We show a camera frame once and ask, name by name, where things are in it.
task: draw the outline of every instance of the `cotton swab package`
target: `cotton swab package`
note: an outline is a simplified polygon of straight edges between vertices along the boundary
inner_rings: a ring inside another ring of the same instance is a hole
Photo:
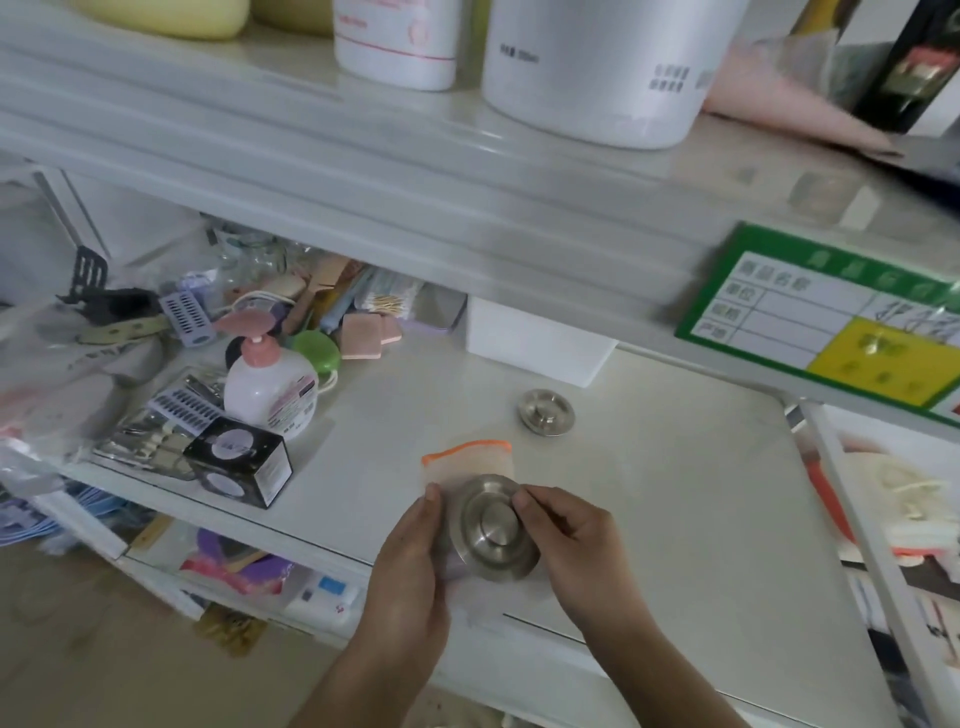
[[[398,319],[405,319],[410,315],[422,287],[422,280],[377,268],[357,290],[353,305],[361,311],[389,313]]]

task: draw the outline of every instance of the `black box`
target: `black box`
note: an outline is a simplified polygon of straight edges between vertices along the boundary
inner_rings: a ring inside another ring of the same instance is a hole
[[[210,493],[269,508],[293,468],[283,438],[260,427],[218,417],[183,452]]]

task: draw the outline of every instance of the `glass jar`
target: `glass jar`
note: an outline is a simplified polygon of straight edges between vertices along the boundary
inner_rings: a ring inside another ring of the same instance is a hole
[[[227,221],[213,226],[226,288],[256,285],[287,272],[286,253],[275,235]]]

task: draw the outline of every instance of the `white shelf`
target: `white shelf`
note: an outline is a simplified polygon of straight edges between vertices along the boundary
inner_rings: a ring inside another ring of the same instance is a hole
[[[577,412],[560,440],[516,416],[519,396],[543,386]],[[420,457],[474,439],[512,442],[518,478],[615,513],[663,629],[718,690],[813,725],[896,724],[782,407],[734,384],[614,352],[582,390],[467,354],[456,335],[408,333],[380,361],[345,363],[338,389],[291,443],[295,475],[269,510],[115,464],[66,472],[334,577],[363,576],[420,493]],[[555,600],[510,617],[586,655]],[[479,639],[470,635],[458,639]],[[460,685],[478,677],[464,676],[474,670],[466,663],[447,669]],[[530,715],[620,725],[593,672],[570,669],[587,680],[584,692],[553,707],[531,693]]]
[[[279,595],[242,595],[228,584],[180,566],[197,550],[197,527],[184,521],[174,521],[149,547],[134,544],[121,557],[152,570],[157,578],[175,582],[191,594],[223,604],[231,609],[260,619],[277,622],[318,637],[339,637],[347,640],[359,620],[359,609],[351,610],[344,619],[323,619],[305,610],[297,603],[305,589],[313,584],[314,571],[294,566]]]
[[[511,121],[475,88],[340,73],[327,41],[142,36],[65,0],[0,0],[0,147],[960,442],[673,337],[741,219],[958,275],[960,225],[840,153],[712,118],[674,150],[596,147]]]

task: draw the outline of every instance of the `green lid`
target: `green lid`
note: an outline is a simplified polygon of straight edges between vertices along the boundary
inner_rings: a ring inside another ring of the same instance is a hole
[[[325,333],[301,331],[290,341],[290,348],[303,354],[317,374],[328,375],[340,369],[340,350]]]

